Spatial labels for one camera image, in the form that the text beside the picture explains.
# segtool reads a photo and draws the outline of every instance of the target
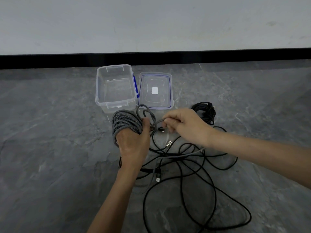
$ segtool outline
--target white label on lid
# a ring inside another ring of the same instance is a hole
[[[159,89],[158,89],[157,87],[152,87],[152,88],[151,88],[151,93],[154,94],[154,95],[156,95],[156,94],[159,93]]]

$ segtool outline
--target white wall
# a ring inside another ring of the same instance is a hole
[[[0,0],[0,55],[311,47],[311,0]]]

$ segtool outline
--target silver connector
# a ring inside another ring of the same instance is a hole
[[[169,140],[169,142],[166,144],[166,147],[168,147],[169,145],[171,145],[173,142],[171,140]]]

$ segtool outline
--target floor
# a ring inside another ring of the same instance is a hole
[[[173,76],[174,108],[215,105],[215,124],[243,136],[311,145],[311,60],[133,66]],[[0,70],[0,229],[86,232],[114,183],[119,152],[109,116],[95,104],[96,68]],[[159,118],[165,111],[156,111]],[[165,143],[168,133],[157,136]],[[225,165],[232,157],[215,158]],[[228,171],[206,164],[217,187],[252,213],[226,232],[310,232],[311,190],[247,161]],[[163,177],[176,174],[173,164]],[[149,179],[138,181],[135,192]],[[199,221],[212,194],[195,176],[184,180],[189,211]],[[146,232],[143,194],[132,194],[123,232]],[[179,180],[154,188],[146,202],[152,232],[196,232],[181,207]],[[247,215],[222,194],[211,226]]]

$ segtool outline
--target person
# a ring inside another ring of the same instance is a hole
[[[235,155],[311,189],[309,148],[224,133],[206,124],[191,109],[172,110],[163,118],[163,127],[168,127],[171,133],[176,131],[188,142]],[[121,231],[132,188],[150,146],[148,118],[143,119],[142,128],[140,135],[129,128],[117,134],[122,167],[87,233]]]

